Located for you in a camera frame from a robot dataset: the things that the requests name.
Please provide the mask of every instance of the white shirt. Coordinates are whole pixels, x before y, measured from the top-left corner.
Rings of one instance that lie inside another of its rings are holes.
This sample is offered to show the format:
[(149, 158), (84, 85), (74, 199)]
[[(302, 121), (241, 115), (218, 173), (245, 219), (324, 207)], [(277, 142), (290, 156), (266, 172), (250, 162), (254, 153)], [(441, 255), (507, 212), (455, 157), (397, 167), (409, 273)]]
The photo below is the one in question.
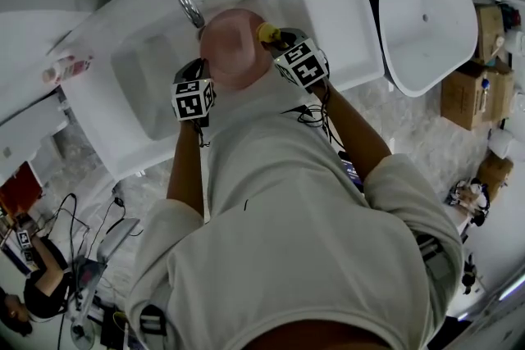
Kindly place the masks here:
[[(181, 350), (241, 349), (307, 319), (418, 349), (441, 327), (463, 257), (431, 185), (394, 155), (365, 180), (365, 200), (324, 134), (296, 117), (263, 116), (214, 138), (206, 225), (182, 202), (153, 206), (126, 308), (142, 340), (149, 304), (166, 316), (160, 343)], [(436, 241), (422, 250), (421, 234)]]

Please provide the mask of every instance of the marble floor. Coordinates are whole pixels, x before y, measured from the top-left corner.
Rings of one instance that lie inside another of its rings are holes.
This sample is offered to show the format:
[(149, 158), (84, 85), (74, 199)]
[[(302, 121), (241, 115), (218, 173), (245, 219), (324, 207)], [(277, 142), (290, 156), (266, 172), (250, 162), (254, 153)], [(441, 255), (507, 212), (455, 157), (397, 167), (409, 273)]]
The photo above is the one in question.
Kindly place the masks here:
[[(440, 117), (441, 87), (437, 86), (420, 98), (405, 97), (385, 79), (344, 92), (344, 96), (381, 134), (396, 153), (406, 153), (431, 182), (440, 198), (444, 199), (456, 180), (472, 176), (487, 149), (489, 125), (470, 132)], [(91, 148), (82, 129), (70, 113), (71, 124), (55, 136), (64, 157), (63, 170), (56, 173), (45, 188), (46, 203), (56, 208), (66, 194), (72, 191), (90, 170), (101, 162)], [(208, 184), (207, 149), (203, 149), (203, 184)], [(165, 197), (171, 171), (171, 160), (148, 168), (145, 175), (133, 175), (122, 180), (116, 195), (124, 199), (126, 215), (143, 219), (152, 203)], [(91, 217), (91, 231), (86, 239), (93, 241), (94, 232), (103, 222), (107, 207)], [(122, 210), (112, 206), (101, 232), (117, 221)], [(142, 222), (135, 233), (142, 229)], [(101, 238), (97, 239), (94, 249)], [(102, 289), (114, 293), (123, 307), (130, 285), (130, 273), (140, 237), (128, 238), (110, 260), (101, 282)]]

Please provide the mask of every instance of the plastic bottle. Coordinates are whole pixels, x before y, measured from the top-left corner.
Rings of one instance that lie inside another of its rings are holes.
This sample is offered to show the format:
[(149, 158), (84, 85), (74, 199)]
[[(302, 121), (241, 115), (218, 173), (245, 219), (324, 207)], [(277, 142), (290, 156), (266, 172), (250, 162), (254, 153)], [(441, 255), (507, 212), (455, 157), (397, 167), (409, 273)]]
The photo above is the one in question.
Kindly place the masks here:
[(42, 72), (42, 80), (46, 84), (60, 84), (63, 80), (88, 70), (92, 60), (91, 52), (68, 52), (65, 57), (55, 61), (49, 69)]

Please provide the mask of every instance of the brown box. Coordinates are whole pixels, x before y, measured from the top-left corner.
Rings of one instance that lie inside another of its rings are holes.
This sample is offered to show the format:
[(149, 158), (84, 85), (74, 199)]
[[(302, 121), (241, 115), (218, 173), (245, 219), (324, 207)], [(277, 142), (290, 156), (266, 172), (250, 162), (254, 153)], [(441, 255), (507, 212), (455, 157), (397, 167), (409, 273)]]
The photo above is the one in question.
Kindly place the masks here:
[[(490, 82), (486, 95), (483, 79)], [(443, 80), (441, 115), (467, 130), (482, 122), (503, 120), (509, 116), (513, 92), (513, 72), (503, 62), (497, 61), (495, 67), (485, 67), (468, 61)]]
[(491, 202), (494, 201), (500, 188), (509, 178), (513, 167), (514, 164), (509, 159), (499, 159), (491, 152), (477, 169), (476, 177), (479, 178), (483, 184), (487, 184), (487, 191)]
[(482, 63), (488, 63), (497, 53), (499, 37), (504, 37), (503, 15), (496, 5), (476, 6), (477, 15), (477, 51), (476, 57)]

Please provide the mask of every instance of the person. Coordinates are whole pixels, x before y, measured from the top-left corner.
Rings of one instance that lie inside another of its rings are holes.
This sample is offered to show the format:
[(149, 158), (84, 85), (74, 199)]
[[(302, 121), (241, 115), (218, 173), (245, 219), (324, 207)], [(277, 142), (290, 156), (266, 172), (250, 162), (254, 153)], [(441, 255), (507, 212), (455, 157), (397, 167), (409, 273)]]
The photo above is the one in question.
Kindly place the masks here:
[(364, 196), (304, 121), (304, 91), (271, 85), (261, 99), (250, 89), (238, 93), (249, 111), (217, 93), (210, 113), (206, 225), (199, 130), (180, 123), (167, 198), (135, 256), (126, 313), (139, 339), (150, 350), (424, 347), (463, 269), (431, 185), (328, 80), (312, 91)]
[(25, 281), (24, 302), (13, 294), (0, 293), (0, 320), (9, 329), (26, 336), (32, 331), (30, 320), (53, 318), (64, 306), (71, 275), (65, 274), (67, 262), (47, 238), (31, 238), (34, 263), (38, 267)]

